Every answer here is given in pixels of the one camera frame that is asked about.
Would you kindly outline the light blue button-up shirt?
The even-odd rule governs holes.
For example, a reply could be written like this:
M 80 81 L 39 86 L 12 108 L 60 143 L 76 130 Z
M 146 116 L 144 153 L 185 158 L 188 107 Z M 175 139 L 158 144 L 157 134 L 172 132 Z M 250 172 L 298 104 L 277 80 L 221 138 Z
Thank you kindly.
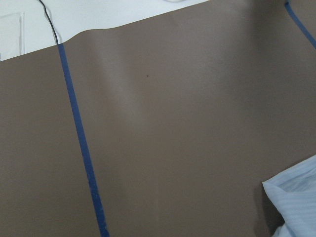
M 275 237 L 316 236 L 316 157 L 312 156 L 262 183 L 284 224 Z

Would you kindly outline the clear plastic bag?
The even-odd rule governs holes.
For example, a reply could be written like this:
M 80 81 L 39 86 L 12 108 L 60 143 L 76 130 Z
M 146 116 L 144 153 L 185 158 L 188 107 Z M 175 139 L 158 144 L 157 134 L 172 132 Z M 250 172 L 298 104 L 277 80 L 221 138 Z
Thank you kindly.
M 4 61 L 23 55 L 24 12 L 16 12 L 0 17 L 0 60 Z

